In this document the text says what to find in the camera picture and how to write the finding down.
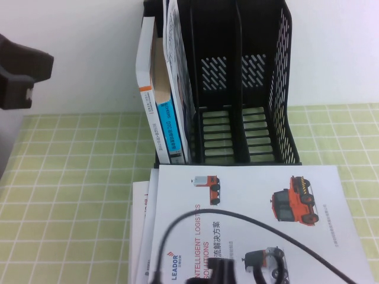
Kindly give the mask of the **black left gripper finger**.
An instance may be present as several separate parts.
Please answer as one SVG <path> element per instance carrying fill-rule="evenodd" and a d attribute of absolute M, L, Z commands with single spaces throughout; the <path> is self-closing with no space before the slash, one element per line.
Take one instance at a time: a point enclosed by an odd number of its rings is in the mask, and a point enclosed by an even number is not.
<path fill-rule="evenodd" d="M 13 75 L 1 69 L 1 109 L 30 109 L 34 80 L 27 75 Z"/>
<path fill-rule="evenodd" d="M 36 82 L 51 78 L 54 57 L 17 44 L 1 35 L 1 67 L 13 75 L 27 75 Z"/>

